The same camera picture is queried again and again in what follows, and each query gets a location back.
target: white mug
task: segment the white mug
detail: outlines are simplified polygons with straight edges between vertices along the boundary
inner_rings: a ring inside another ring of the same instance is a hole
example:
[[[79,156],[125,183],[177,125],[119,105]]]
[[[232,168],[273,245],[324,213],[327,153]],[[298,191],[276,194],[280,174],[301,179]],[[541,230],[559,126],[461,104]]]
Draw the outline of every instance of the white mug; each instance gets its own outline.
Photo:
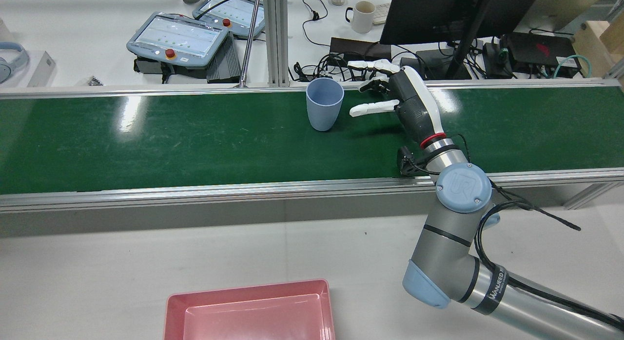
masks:
[[[353,18],[349,20],[347,13],[353,11]],[[375,5],[368,1],[360,1],[345,11],[345,19],[351,23],[351,28],[360,34],[365,34],[372,29],[372,16],[375,14]]]

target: plastic cup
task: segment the plastic cup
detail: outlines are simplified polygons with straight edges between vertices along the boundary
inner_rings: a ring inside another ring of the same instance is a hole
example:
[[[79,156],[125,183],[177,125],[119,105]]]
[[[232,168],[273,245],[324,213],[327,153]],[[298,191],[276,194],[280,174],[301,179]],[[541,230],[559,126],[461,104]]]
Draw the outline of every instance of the plastic cup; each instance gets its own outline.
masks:
[[[310,125],[318,131],[332,128],[340,113],[345,90],[333,79],[314,79],[306,87],[306,104]]]

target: black box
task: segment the black box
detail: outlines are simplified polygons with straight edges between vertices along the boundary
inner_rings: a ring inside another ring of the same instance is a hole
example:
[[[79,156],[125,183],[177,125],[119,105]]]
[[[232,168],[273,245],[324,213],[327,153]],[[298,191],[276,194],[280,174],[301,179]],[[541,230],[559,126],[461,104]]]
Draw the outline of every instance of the black box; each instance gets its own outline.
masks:
[[[559,36],[510,33],[501,45],[509,49],[512,70],[519,73],[535,74],[541,66],[553,71],[564,58],[576,54],[571,41]],[[579,61],[570,58],[558,76],[572,78],[580,69]]]
[[[390,45],[376,44],[375,42],[349,40],[342,38],[332,38],[330,42],[330,53],[343,53],[343,59],[350,60],[381,60],[392,58]],[[330,66],[346,67],[346,63],[339,60],[329,59]]]

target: plastic tray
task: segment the plastic tray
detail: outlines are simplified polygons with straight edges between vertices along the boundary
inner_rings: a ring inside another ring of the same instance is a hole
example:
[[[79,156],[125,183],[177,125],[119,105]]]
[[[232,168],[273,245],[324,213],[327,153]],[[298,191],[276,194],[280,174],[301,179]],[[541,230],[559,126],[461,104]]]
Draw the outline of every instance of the plastic tray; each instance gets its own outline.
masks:
[[[164,340],[334,340],[327,280],[175,294]]]

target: aluminum rail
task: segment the aluminum rail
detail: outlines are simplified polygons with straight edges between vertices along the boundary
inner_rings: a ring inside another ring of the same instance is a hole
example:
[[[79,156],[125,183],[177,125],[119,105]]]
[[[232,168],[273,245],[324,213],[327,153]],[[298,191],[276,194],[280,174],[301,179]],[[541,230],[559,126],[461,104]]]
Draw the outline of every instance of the aluminum rail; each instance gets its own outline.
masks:
[[[573,171],[494,173],[489,177],[505,187],[536,187],[560,184],[623,182],[624,168]],[[87,193],[36,193],[0,195],[0,212],[55,211],[111,207],[158,206],[243,200],[327,198],[373,194],[425,193],[434,191],[428,176],[362,180],[317,180],[260,184],[159,187]]]

